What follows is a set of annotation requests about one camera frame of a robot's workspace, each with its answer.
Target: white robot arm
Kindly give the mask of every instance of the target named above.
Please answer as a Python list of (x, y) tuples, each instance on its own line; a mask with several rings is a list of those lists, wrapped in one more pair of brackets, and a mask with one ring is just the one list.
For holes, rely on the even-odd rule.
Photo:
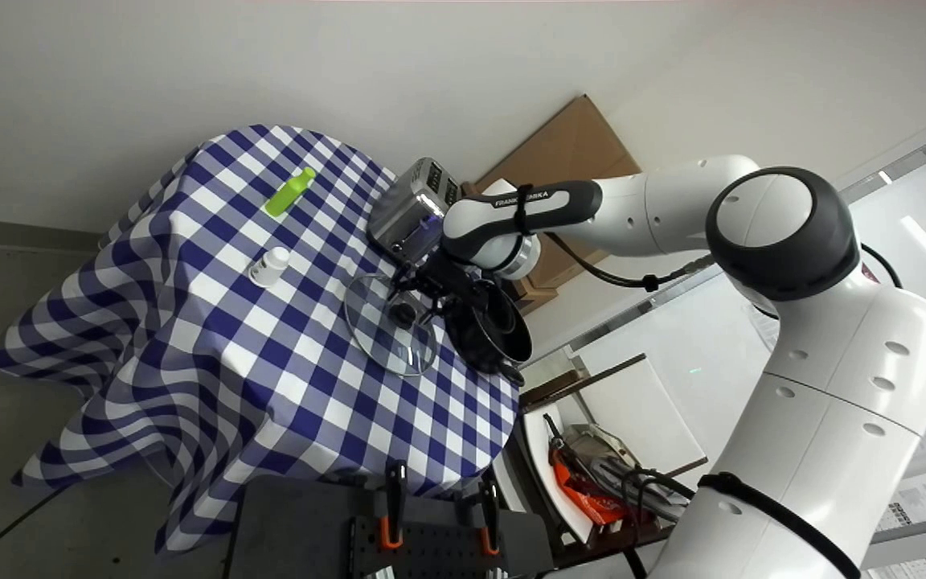
[(711, 157), (673, 172), (460, 198), (444, 249), (502, 277), (530, 231), (612, 253), (709, 246), (780, 334), (654, 579), (851, 575), (926, 432), (926, 298), (859, 267), (849, 208), (809, 170)]

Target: checkered tablecloth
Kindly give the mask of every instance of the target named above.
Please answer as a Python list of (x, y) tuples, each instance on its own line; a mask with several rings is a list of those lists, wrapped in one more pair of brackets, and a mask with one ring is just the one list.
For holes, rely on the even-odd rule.
[[(302, 166), (316, 182), (270, 217), (265, 198)], [(151, 456), (175, 481), (159, 546), (187, 551), (231, 526), (253, 475), (399, 459), (416, 493), (432, 493), (485, 468), (515, 424), (510, 386), (472, 373), (442, 324), (422, 377), (376, 363), (345, 324), (348, 282), (393, 274), (368, 245), (390, 182), (360, 152), (287, 125), (237, 127), (184, 157), (89, 262), (8, 329), (0, 370), (88, 392), (18, 481), (71, 485)], [(257, 286), (243, 271), (266, 246), (290, 246), (292, 267)]]

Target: wire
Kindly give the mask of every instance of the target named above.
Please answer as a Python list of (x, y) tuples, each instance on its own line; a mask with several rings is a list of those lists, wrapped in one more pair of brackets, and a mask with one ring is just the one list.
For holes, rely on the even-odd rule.
[(904, 289), (900, 274), (883, 259), (882, 249), (876, 249), (870, 245), (862, 245), (862, 249), (867, 249), (883, 267), (883, 274), (891, 277), (891, 286)]
[(702, 271), (709, 262), (714, 262), (714, 257), (699, 257), (699, 259), (688, 259), (684, 267), (667, 274), (667, 277), (643, 277), (643, 279), (630, 279), (630, 277), (617, 277), (617, 274), (607, 274), (607, 271), (598, 271), (595, 262), (590, 262), (586, 257), (580, 257), (580, 249), (574, 249), (561, 234), (547, 234), (554, 239), (580, 267), (586, 267), (595, 279), (602, 282), (612, 282), (612, 286), (643, 286), (646, 291), (655, 291), (662, 282), (673, 282), (677, 277), (688, 277), (692, 271)]

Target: black band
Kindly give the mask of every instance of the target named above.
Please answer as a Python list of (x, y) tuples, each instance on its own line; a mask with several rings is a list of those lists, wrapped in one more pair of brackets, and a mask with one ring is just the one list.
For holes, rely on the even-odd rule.
[(518, 187), (518, 208), (515, 208), (518, 242), (515, 242), (515, 246), (507, 249), (507, 257), (500, 259), (500, 267), (492, 267), (492, 274), (502, 271), (502, 267), (507, 267), (507, 262), (515, 262), (515, 257), (518, 257), (520, 246), (525, 246), (525, 239), (530, 234), (530, 225), (527, 225), (527, 195), (530, 195), (530, 189), (534, 189), (530, 182), (520, 182), (520, 187)]
[(840, 551), (825, 535), (820, 535), (800, 513), (788, 510), (780, 501), (776, 501), (776, 497), (761, 496), (759, 489), (747, 485), (739, 475), (711, 471), (711, 475), (702, 475), (699, 485), (702, 489), (714, 489), (720, 496), (733, 496), (733, 497), (766, 510), (768, 519), (785, 523), (792, 535), (807, 540), (818, 552), (823, 552), (846, 579), (859, 579), (859, 565), (846, 555), (846, 551)]

